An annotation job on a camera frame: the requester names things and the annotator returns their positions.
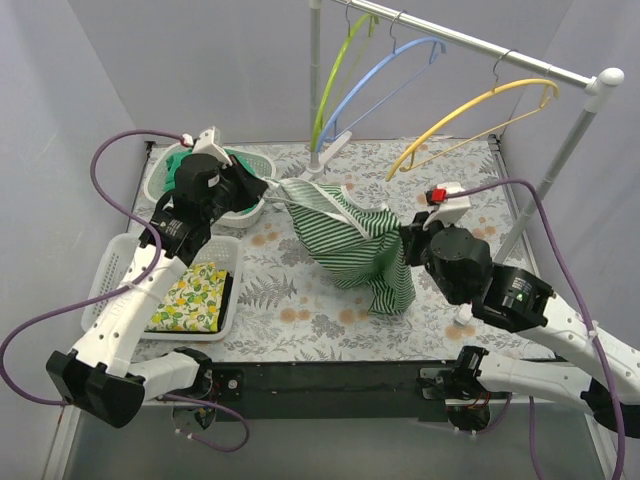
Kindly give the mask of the green white striped tank top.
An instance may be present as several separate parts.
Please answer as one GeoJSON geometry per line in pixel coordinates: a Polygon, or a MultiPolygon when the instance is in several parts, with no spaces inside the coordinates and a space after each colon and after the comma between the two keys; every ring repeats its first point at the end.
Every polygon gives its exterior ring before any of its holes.
{"type": "Polygon", "coordinates": [[[405,263],[401,221],[387,205],[363,207],[340,185],[300,178],[268,184],[268,199],[284,205],[299,241],[329,271],[336,287],[368,286],[373,314],[407,311],[416,293],[405,263]]]}

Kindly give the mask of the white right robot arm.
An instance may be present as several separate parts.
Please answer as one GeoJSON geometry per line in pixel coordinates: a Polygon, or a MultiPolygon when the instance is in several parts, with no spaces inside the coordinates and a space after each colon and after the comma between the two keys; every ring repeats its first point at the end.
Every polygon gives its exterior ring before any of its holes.
{"type": "Polygon", "coordinates": [[[464,347],[445,374],[449,397],[513,392],[571,406],[630,438],[639,435],[639,351],[584,316],[530,272],[495,263],[487,242],[426,212],[400,229],[406,264],[422,266],[452,305],[476,319],[542,345],[565,360],[544,364],[464,347]]]}

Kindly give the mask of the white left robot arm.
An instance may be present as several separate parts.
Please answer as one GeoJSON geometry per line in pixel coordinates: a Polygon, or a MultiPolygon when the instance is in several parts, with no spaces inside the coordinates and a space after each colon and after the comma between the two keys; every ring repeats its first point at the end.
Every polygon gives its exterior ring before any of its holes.
{"type": "Polygon", "coordinates": [[[211,359],[180,347],[135,363],[134,350],[170,288],[211,239],[229,212],[256,205],[267,183],[236,156],[219,160],[191,153],[174,174],[174,187],[157,202],[118,290],[69,352],[55,351],[46,370],[62,397],[103,422],[122,428],[147,400],[172,393],[205,398],[213,386],[211,359]]]}

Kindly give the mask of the green plastic hanger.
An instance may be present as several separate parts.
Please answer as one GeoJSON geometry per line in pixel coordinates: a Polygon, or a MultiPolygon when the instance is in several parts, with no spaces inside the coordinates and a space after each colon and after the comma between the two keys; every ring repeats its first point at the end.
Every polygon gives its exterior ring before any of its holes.
{"type": "Polygon", "coordinates": [[[355,68],[358,66],[362,55],[366,52],[370,39],[374,36],[376,27],[380,23],[380,19],[376,15],[365,13],[357,21],[351,22],[349,20],[349,2],[345,7],[345,19],[347,21],[347,31],[342,45],[336,54],[333,65],[327,77],[324,91],[319,93],[320,85],[320,20],[321,20],[321,5],[319,1],[311,1],[311,140],[310,151],[317,153],[319,148],[323,145],[323,141],[320,140],[320,134],[323,128],[326,126],[326,120],[336,111],[338,101],[341,99],[344,89],[347,83],[350,81],[351,76],[354,73],[355,68]],[[360,47],[359,52],[356,55],[356,59],[352,62],[349,70],[342,80],[342,84],[336,94],[333,94],[334,84],[339,77],[339,72],[342,67],[343,61],[347,57],[347,53],[351,47],[352,42],[357,37],[359,31],[366,28],[366,39],[363,45],[360,47]]]}

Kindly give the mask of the blue plastic hanger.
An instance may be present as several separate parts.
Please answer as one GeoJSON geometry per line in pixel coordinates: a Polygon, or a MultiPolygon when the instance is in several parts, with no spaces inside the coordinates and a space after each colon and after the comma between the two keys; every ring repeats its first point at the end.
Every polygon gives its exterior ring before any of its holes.
{"type": "Polygon", "coordinates": [[[396,38],[393,36],[392,28],[389,28],[389,35],[393,39],[391,52],[364,73],[348,92],[343,93],[341,99],[338,101],[336,111],[326,120],[326,126],[320,134],[320,140],[323,141],[323,145],[319,148],[317,153],[319,153],[328,142],[335,142],[343,134],[352,131],[354,127],[362,123],[367,117],[371,116],[391,98],[400,93],[421,75],[426,73],[440,57],[447,53],[447,44],[445,41],[434,36],[423,36],[406,42],[403,45],[398,45],[396,38]],[[390,71],[396,66],[399,59],[402,56],[406,56],[410,51],[426,46],[429,46],[429,54],[420,65],[419,69],[415,70],[411,76],[407,76],[402,83],[399,83],[394,89],[390,90],[386,95],[378,99],[358,117],[353,118],[350,123],[343,127],[340,126],[341,119],[344,114],[376,77],[390,71]]]}

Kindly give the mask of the green cloth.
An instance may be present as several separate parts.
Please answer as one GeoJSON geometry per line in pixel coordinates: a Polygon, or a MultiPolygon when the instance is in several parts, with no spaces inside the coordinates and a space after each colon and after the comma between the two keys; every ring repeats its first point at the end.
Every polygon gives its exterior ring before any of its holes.
{"type": "MultiPolygon", "coordinates": [[[[165,160],[167,173],[165,176],[163,191],[168,192],[175,187],[175,172],[181,166],[184,158],[192,153],[191,149],[170,154],[165,160]]],[[[225,149],[225,153],[236,160],[251,174],[255,174],[254,168],[240,154],[234,153],[230,149],[225,149]]]]}

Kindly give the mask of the pale green oval basket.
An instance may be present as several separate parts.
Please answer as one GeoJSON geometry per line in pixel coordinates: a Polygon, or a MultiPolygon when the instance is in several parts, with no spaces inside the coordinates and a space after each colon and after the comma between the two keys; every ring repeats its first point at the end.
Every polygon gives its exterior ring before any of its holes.
{"type": "MultiPolygon", "coordinates": [[[[173,154],[183,153],[185,148],[178,143],[169,145],[163,149],[151,167],[147,179],[143,183],[143,193],[145,197],[155,203],[164,193],[165,180],[168,176],[166,160],[173,154]]],[[[226,151],[236,156],[241,163],[249,167],[253,174],[258,177],[272,178],[276,174],[274,162],[267,156],[252,153],[239,148],[227,148],[226,151]]],[[[245,229],[255,224],[263,213],[265,201],[260,200],[253,208],[240,213],[225,214],[218,222],[218,225],[236,229],[245,229]]]]}

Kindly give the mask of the black folded cloth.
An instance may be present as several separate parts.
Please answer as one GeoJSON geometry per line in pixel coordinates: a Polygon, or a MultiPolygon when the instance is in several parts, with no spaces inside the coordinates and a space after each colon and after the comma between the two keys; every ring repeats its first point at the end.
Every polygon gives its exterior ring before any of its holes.
{"type": "Polygon", "coordinates": [[[225,324],[226,314],[230,304],[231,290],[234,283],[234,277],[227,272],[224,279],[222,296],[218,308],[218,316],[216,320],[217,333],[222,331],[225,324]]]}

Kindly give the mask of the lemon print folded cloth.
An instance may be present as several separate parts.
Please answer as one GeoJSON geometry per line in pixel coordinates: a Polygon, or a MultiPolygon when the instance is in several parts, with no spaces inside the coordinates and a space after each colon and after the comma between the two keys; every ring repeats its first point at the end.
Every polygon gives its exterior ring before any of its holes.
{"type": "Polygon", "coordinates": [[[189,267],[147,323],[151,333],[217,333],[222,324],[230,274],[214,262],[189,267]]]}

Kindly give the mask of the white plastic laundry basket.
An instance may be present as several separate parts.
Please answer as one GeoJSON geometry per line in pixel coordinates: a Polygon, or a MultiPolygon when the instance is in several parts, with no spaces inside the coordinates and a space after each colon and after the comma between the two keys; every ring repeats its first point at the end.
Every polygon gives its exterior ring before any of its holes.
{"type": "MultiPolygon", "coordinates": [[[[138,244],[138,237],[130,233],[120,234],[109,242],[91,286],[89,292],[90,297],[104,295],[119,286],[119,283],[128,272],[129,264],[133,259],[138,244]]],[[[151,333],[144,331],[141,335],[143,339],[214,342],[224,338],[232,327],[241,290],[243,270],[243,247],[241,242],[229,236],[213,236],[210,241],[200,249],[191,266],[211,262],[214,262],[219,269],[227,270],[234,277],[230,304],[222,331],[214,334],[151,333]]]]}

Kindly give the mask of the white metal clothes rack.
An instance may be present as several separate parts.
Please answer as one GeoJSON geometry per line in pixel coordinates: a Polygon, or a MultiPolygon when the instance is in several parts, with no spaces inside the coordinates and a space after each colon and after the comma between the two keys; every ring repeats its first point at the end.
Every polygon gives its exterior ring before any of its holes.
{"type": "MultiPolygon", "coordinates": [[[[543,180],[538,186],[537,193],[541,199],[551,189],[555,183],[559,173],[570,158],[578,143],[583,138],[585,132],[593,122],[596,114],[607,104],[610,96],[616,87],[622,85],[624,81],[624,73],[619,68],[607,68],[601,71],[598,76],[591,78],[580,75],[576,72],[556,67],[548,62],[540,59],[509,50],[505,47],[490,43],[485,40],[467,35],[465,33],[452,30],[450,28],[438,25],[427,20],[412,16],[405,11],[398,11],[389,7],[376,4],[371,1],[333,1],[345,6],[345,20],[347,21],[347,38],[351,35],[352,24],[349,21],[349,11],[358,10],[365,14],[372,15],[373,18],[385,19],[391,22],[389,33],[393,37],[393,27],[402,25],[407,28],[414,29],[418,32],[433,35],[440,40],[448,41],[454,45],[460,46],[466,50],[495,58],[494,66],[500,62],[507,63],[526,70],[534,74],[541,74],[542,79],[555,80],[566,85],[581,89],[586,95],[583,110],[581,111],[574,126],[570,130],[566,139],[562,143],[560,149],[549,165],[543,180]]],[[[316,115],[319,112],[320,98],[320,37],[321,37],[321,7],[322,1],[308,1],[310,11],[310,111],[311,111],[311,130],[313,132],[316,115]]],[[[338,140],[331,144],[326,153],[319,153],[315,147],[310,147],[309,163],[306,170],[302,174],[305,180],[315,180],[322,176],[326,167],[333,160],[333,157],[346,145],[350,139],[350,132],[342,134],[338,140]]],[[[527,223],[535,212],[535,203],[531,200],[522,213],[516,217],[514,226],[509,231],[505,241],[500,247],[496,259],[504,261],[508,258],[513,248],[516,246],[520,238],[523,236],[527,223]]]]}

